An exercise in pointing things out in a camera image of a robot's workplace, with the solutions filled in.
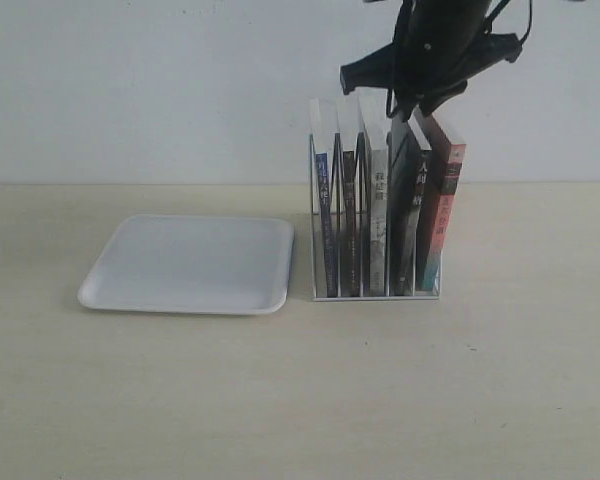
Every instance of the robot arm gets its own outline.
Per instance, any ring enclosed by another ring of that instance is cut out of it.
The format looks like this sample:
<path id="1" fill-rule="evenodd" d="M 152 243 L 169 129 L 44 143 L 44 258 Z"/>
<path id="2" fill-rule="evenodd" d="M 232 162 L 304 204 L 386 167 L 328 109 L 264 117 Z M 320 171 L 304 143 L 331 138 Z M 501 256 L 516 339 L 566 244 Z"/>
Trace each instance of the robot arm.
<path id="1" fill-rule="evenodd" d="M 392 43 L 341 67 L 344 94 L 358 87 L 385 89 L 388 117 L 406 120 L 417 106 L 429 116 L 462 94 L 471 77 L 518 59 L 531 31 L 533 0 L 521 39 L 492 33 L 493 21 L 510 1 L 500 0 L 487 16 L 491 0 L 403 0 Z"/>

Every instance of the book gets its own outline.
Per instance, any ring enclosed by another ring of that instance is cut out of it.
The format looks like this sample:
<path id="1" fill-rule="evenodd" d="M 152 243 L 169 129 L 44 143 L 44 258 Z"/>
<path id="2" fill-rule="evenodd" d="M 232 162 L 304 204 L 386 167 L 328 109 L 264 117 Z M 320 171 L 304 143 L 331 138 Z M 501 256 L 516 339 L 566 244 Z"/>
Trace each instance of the book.
<path id="1" fill-rule="evenodd" d="M 318 206 L 320 216 L 320 226 L 322 232 L 322 250 L 325 268 L 325 281 L 327 286 L 327 296 L 338 296 L 338 259 L 336 238 L 332 222 L 331 201 L 333 186 L 331 180 L 333 175 L 329 169 L 329 149 L 325 135 L 326 126 L 323 123 L 322 101 L 318 98 L 312 98 L 309 103 L 311 143 L 313 150 L 313 168 L 316 174 L 316 186 L 318 193 Z"/>
<path id="2" fill-rule="evenodd" d="M 424 117 L 422 112 L 416 109 L 414 118 L 433 149 L 416 244 L 418 289 L 432 291 L 440 268 L 442 248 L 451 219 L 466 142 L 438 112 Z"/>
<path id="3" fill-rule="evenodd" d="M 339 131 L 339 161 L 344 203 L 344 235 L 340 256 L 340 281 L 343 295 L 360 296 L 360 237 L 356 205 L 358 168 L 358 138 L 360 136 L 359 104 L 357 97 L 339 97 L 336 103 Z"/>
<path id="4" fill-rule="evenodd" d="M 369 295 L 384 296 L 387 282 L 389 148 L 383 110 L 372 96 L 360 96 L 360 119 L 366 165 L 369 230 Z"/>
<path id="5" fill-rule="evenodd" d="M 392 120 L 391 264 L 395 295 L 413 293 L 414 251 L 432 148 L 416 120 Z"/>

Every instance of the white wall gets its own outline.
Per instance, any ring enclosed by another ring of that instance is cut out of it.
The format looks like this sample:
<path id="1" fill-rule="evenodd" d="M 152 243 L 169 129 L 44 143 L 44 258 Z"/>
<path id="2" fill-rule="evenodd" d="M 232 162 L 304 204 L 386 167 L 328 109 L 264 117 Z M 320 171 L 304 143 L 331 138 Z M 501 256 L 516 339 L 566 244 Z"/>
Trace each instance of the white wall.
<path id="1" fill-rule="evenodd" d="M 600 0 L 535 3 L 518 63 L 442 109 L 465 180 L 600 179 Z M 339 94 L 399 5 L 0 0 L 0 182 L 304 181 L 308 97 Z"/>

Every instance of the table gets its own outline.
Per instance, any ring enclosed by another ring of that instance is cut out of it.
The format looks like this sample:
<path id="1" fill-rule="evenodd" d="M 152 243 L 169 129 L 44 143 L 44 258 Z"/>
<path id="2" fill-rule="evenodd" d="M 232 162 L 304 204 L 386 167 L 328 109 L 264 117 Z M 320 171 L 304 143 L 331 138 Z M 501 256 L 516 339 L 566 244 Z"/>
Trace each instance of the table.
<path id="1" fill-rule="evenodd" d="M 0 480 L 598 479 L 600 183 L 463 184 L 439 300 L 311 301 L 308 192 L 0 186 Z M 290 220 L 254 318 L 96 313 L 137 213 Z"/>

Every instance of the white plastic tray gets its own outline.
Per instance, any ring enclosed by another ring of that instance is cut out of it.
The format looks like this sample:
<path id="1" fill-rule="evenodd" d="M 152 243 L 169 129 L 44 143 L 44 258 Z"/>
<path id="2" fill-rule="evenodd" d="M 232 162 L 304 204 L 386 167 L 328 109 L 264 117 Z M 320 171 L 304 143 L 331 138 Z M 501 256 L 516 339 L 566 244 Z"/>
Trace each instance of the white plastic tray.
<path id="1" fill-rule="evenodd" d="M 91 309 L 258 315 L 287 297 L 293 226 L 280 219 L 137 215 L 85 279 Z"/>

